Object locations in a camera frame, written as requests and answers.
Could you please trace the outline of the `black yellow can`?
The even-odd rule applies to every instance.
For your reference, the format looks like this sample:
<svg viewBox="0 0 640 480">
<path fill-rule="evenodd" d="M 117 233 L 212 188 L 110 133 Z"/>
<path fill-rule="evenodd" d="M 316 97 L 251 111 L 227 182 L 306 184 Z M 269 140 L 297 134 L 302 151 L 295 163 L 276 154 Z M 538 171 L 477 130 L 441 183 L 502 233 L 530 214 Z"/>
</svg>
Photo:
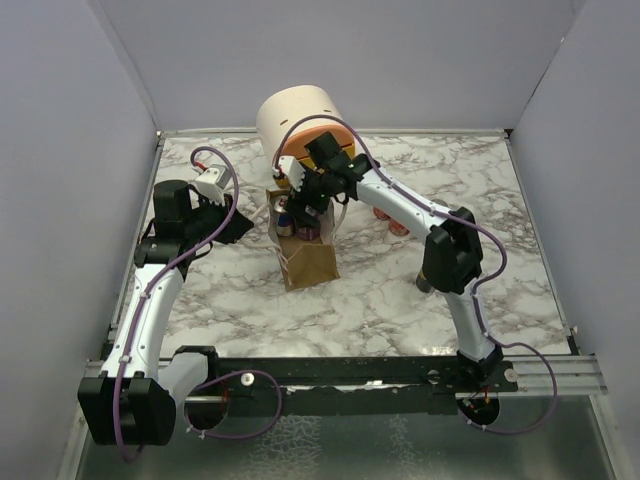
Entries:
<svg viewBox="0 0 640 480">
<path fill-rule="evenodd" d="M 416 287 L 423 293 L 429 293 L 432 290 L 432 287 L 428 280 L 426 279 L 422 270 L 418 272 L 415 281 Z"/>
</svg>

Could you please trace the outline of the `red cola can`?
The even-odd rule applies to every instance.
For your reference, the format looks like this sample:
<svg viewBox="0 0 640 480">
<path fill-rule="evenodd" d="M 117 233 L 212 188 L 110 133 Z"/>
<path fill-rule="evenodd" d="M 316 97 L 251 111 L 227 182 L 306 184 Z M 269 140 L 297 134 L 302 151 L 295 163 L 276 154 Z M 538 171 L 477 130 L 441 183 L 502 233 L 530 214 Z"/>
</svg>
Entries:
<svg viewBox="0 0 640 480">
<path fill-rule="evenodd" d="M 378 208 L 374 208 L 373 213 L 380 220 L 387 221 L 391 219 L 391 217 L 387 213 Z"/>
<path fill-rule="evenodd" d="M 393 219 L 389 221 L 389 231 L 398 237 L 404 237 L 410 234 L 410 231 L 404 225 Z"/>
</svg>

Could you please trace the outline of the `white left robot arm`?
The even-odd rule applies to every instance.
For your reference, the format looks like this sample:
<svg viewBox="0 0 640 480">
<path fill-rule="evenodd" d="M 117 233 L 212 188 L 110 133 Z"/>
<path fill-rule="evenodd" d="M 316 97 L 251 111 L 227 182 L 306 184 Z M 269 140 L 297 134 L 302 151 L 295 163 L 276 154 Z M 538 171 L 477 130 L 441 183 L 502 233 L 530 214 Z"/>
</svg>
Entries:
<svg viewBox="0 0 640 480">
<path fill-rule="evenodd" d="M 206 395 L 221 371 L 200 351 L 185 350 L 160 367 L 164 331 L 191 263 L 206 246 L 237 242 L 253 223 L 236 192 L 205 195 L 183 180 L 157 183 L 154 216 L 134 251 L 133 292 L 113 348 L 78 401 L 98 445 L 164 446 L 177 409 L 194 389 Z"/>
</svg>

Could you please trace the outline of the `silver blue energy drink can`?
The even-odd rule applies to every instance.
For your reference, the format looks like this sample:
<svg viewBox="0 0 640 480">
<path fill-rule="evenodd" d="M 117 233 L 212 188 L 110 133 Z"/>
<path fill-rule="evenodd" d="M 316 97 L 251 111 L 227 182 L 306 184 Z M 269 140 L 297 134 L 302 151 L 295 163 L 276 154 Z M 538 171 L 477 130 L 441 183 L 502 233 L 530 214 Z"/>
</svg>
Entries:
<svg viewBox="0 0 640 480">
<path fill-rule="evenodd" d="M 286 211 L 287 196 L 277 196 L 273 201 L 275 215 L 275 232 L 280 237 L 290 237 L 295 234 L 295 221 Z"/>
</svg>

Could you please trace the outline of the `red cola can front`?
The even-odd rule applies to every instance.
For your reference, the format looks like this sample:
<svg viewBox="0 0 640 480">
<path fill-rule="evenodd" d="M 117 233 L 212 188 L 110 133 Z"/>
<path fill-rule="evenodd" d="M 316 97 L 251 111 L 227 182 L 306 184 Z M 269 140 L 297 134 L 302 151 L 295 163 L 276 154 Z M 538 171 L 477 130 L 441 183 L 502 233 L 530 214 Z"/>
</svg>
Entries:
<svg viewBox="0 0 640 480">
<path fill-rule="evenodd" d="M 404 237 L 410 234 L 410 231 L 404 225 L 393 219 L 389 221 L 389 231 L 398 237 Z"/>
</svg>

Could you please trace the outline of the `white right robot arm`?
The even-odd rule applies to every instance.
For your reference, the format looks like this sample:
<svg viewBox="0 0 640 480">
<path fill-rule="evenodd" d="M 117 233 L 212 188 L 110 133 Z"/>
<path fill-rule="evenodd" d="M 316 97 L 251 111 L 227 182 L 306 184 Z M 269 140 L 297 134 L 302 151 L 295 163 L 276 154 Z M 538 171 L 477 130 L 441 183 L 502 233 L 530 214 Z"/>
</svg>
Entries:
<svg viewBox="0 0 640 480">
<path fill-rule="evenodd" d="M 466 208 L 451 211 L 418 195 L 365 153 L 350 157 L 328 132 L 309 142 L 306 149 L 317 170 L 293 156 L 279 157 L 273 167 L 291 185 L 286 211 L 301 223 L 317 227 L 316 216 L 328 209 L 332 198 L 343 194 L 406 227 L 424 245 L 416 285 L 442 293 L 449 307 L 458 339 L 461 383 L 472 391 L 486 388 L 494 381 L 503 354 L 489 339 L 473 291 L 483 260 L 473 214 Z"/>
</svg>

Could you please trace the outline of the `brown canvas bag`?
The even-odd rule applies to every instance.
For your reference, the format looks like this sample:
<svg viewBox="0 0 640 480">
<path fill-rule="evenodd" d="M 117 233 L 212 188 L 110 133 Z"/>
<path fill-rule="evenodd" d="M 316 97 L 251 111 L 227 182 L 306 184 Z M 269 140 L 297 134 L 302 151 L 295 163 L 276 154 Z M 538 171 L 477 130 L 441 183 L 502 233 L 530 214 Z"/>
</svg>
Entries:
<svg viewBox="0 0 640 480">
<path fill-rule="evenodd" d="M 276 233 L 276 211 L 274 200 L 287 190 L 266 190 L 268 211 L 268 245 L 273 246 L 283 275 L 287 292 L 312 287 L 339 278 L 336 252 L 334 248 L 334 205 L 320 215 L 320 233 L 317 238 L 303 240 L 293 234 L 279 236 Z"/>
</svg>

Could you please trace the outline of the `purple fanta can front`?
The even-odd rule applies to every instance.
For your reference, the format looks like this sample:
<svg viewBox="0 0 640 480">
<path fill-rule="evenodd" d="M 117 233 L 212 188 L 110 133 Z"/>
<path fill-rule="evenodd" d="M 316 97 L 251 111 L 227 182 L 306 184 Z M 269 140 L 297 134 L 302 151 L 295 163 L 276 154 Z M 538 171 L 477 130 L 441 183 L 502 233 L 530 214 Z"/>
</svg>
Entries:
<svg viewBox="0 0 640 480">
<path fill-rule="evenodd" d="M 320 230 L 304 222 L 297 221 L 295 235 L 303 241 L 313 241 L 319 237 Z"/>
</svg>

